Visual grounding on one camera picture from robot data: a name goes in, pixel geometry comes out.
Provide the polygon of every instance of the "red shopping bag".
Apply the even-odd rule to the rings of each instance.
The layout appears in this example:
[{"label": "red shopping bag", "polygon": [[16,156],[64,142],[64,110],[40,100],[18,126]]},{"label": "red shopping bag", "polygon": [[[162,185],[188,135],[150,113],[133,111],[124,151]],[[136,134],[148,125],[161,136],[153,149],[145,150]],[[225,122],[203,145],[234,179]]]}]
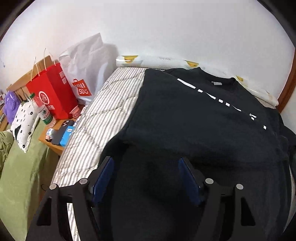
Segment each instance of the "red shopping bag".
[{"label": "red shopping bag", "polygon": [[56,119],[72,118],[70,111],[78,105],[78,102],[60,63],[54,62],[50,67],[45,66],[45,70],[38,73],[26,84],[26,87],[30,93],[39,96]]}]

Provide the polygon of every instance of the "round metal bolt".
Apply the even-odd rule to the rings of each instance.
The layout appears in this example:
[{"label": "round metal bolt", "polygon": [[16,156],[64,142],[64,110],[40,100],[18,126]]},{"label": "round metal bolt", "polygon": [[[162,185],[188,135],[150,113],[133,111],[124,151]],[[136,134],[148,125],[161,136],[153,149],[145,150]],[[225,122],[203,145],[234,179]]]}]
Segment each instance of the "round metal bolt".
[{"label": "round metal bolt", "polygon": [[86,184],[87,183],[87,179],[86,178],[82,178],[79,181],[80,184]]},{"label": "round metal bolt", "polygon": [[207,178],[207,179],[205,180],[205,182],[206,182],[207,184],[213,184],[213,183],[214,183],[214,180],[211,179],[211,178]]},{"label": "round metal bolt", "polygon": [[57,185],[55,183],[53,183],[49,186],[49,189],[54,190],[56,187],[57,187]]},{"label": "round metal bolt", "polygon": [[244,189],[244,186],[242,184],[237,184],[237,189],[243,190]]}]

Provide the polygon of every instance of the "white circular logo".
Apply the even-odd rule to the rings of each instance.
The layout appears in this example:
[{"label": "white circular logo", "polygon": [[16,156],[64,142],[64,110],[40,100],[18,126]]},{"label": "white circular logo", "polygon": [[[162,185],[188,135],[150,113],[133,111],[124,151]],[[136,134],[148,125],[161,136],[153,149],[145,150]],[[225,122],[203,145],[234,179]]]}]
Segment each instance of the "white circular logo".
[{"label": "white circular logo", "polygon": [[44,104],[49,104],[49,98],[47,96],[47,94],[43,91],[40,91],[39,92],[39,98],[41,99],[41,101],[44,103]]}]

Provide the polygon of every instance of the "green blanket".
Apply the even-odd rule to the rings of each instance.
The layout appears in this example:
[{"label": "green blanket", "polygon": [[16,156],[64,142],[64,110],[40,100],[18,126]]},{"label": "green blanket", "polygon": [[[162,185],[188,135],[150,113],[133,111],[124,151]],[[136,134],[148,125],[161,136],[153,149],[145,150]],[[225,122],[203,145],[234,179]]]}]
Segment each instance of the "green blanket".
[{"label": "green blanket", "polygon": [[0,219],[15,241],[24,241],[30,222],[50,185],[58,155],[38,141],[45,125],[36,127],[27,153],[13,143],[0,177]]},{"label": "green blanket", "polygon": [[13,135],[8,131],[0,131],[0,176],[12,144]]}]

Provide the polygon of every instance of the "blue package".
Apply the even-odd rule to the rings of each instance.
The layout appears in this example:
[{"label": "blue package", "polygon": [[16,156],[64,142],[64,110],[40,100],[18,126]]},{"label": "blue package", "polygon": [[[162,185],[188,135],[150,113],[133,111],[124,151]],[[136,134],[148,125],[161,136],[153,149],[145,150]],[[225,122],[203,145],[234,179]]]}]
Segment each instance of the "blue package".
[{"label": "blue package", "polygon": [[62,137],[62,139],[61,139],[61,141],[59,143],[61,146],[63,146],[63,147],[66,146],[66,144],[67,144],[67,142],[69,140],[69,137],[72,134],[74,129],[75,129],[74,126],[68,126],[67,127],[67,129],[66,129],[65,133],[63,134],[63,137]]}]

